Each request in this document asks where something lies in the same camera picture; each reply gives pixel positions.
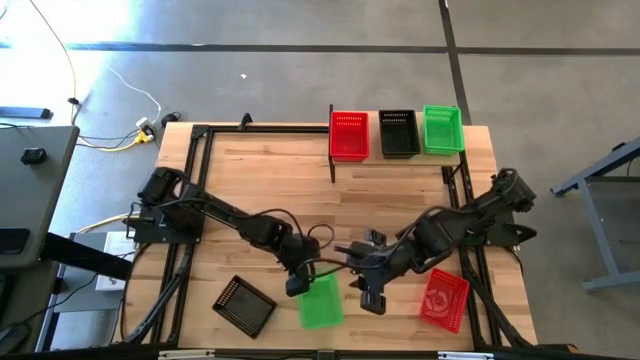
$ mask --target black basket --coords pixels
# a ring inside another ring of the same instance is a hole
[[[258,337],[275,308],[275,301],[238,275],[231,279],[213,304],[213,311],[252,339]]]
[[[420,154],[420,139],[413,110],[380,110],[380,139],[385,159],[409,159]]]

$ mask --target red basket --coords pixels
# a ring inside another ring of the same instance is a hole
[[[433,269],[420,306],[420,319],[457,334],[469,295],[469,282]]]
[[[329,154],[333,160],[360,162],[369,157],[367,113],[333,112],[329,129]]]

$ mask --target black plastic tray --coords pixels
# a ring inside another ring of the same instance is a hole
[[[380,110],[380,139],[385,159],[409,159],[420,154],[420,139],[413,110]]]
[[[258,337],[275,308],[275,301],[238,275],[231,279],[213,304],[213,311],[252,339]]]

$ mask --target wooden tabletop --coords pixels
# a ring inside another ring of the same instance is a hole
[[[184,168],[192,125],[169,124],[158,166]],[[490,176],[496,172],[489,130],[483,126],[466,126],[464,135],[473,188],[479,195],[490,188]],[[373,225],[393,239],[395,232],[413,221],[426,207],[449,205],[439,166],[351,165],[340,168],[336,172],[336,183],[332,184],[327,164],[326,134],[216,134],[206,190],[249,213],[274,207],[288,209],[296,215],[304,231],[314,224],[327,223],[335,228],[337,238],[334,244],[344,246],[351,241],[362,241],[365,228]],[[322,230],[314,235],[321,242],[328,239],[328,234]],[[152,245],[136,264],[127,296],[127,333],[146,315],[158,296],[166,251],[166,245]],[[497,303],[520,333],[535,342],[517,262],[501,248],[487,248],[486,252]],[[328,248],[322,255],[344,260],[344,255]],[[455,254],[438,268],[461,274]],[[211,310],[223,288],[236,274],[278,303],[256,340]],[[360,309],[360,292],[348,287],[354,276],[347,271],[339,272],[344,323],[333,328],[306,331],[300,326],[296,299],[285,295],[286,273],[275,263],[275,257],[252,248],[234,230],[207,219],[191,270],[179,346],[472,349],[466,314],[457,335],[418,319],[428,275],[407,273],[389,283],[385,287],[387,313],[378,316]],[[163,338],[171,323],[173,306],[172,301],[164,322]],[[479,306],[479,309],[483,334],[485,339],[489,339],[484,307]]]

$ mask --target white wire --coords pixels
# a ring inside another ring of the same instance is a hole
[[[58,37],[58,34],[55,32],[55,30],[53,30],[53,27],[51,26],[51,24],[49,24],[49,21],[47,21],[47,18],[44,17],[44,15],[42,14],[42,12],[40,11],[40,9],[38,8],[38,6],[36,6],[36,4],[33,2],[33,0],[29,0],[29,2],[31,3],[31,5],[33,6],[33,8],[36,10],[36,12],[38,13],[38,15],[40,15],[40,18],[42,18],[42,21],[44,21],[44,23],[47,25],[47,27],[49,28],[49,30],[51,31],[51,34],[53,34],[53,36],[56,38],[56,41],[58,41],[58,44],[60,44],[60,47],[62,48],[62,51],[64,51],[64,55],[67,57],[67,62],[69,63],[69,68],[71,68],[71,79],[72,79],[72,97],[75,99],[76,98],[76,69],[73,67],[73,62],[71,61],[71,57],[69,56],[69,52],[67,51],[67,48],[64,47],[64,44],[62,43],[62,40],[60,40],[60,37]],[[74,124],[75,122],[75,116],[73,115],[73,110],[76,108],[76,106],[74,104],[71,104],[71,125]]]
[[[147,95],[147,97],[149,99],[151,99],[151,101],[153,101],[158,106],[158,114],[156,114],[156,118],[153,119],[152,124],[155,123],[156,121],[158,121],[158,119],[160,118],[160,112],[162,111],[162,106],[160,106],[160,103],[157,102],[156,99],[154,99],[153,96],[151,96],[151,94],[149,94],[148,92],[146,92],[144,90],[140,90],[135,86],[129,85],[129,83],[124,80],[122,75],[120,75],[117,71],[113,70],[113,68],[111,68],[110,66],[107,66],[107,69],[111,70],[112,73],[114,73],[118,78],[120,78],[120,81],[122,81],[124,86],[128,87],[131,90],[135,90],[135,91],[137,91],[139,93]]]

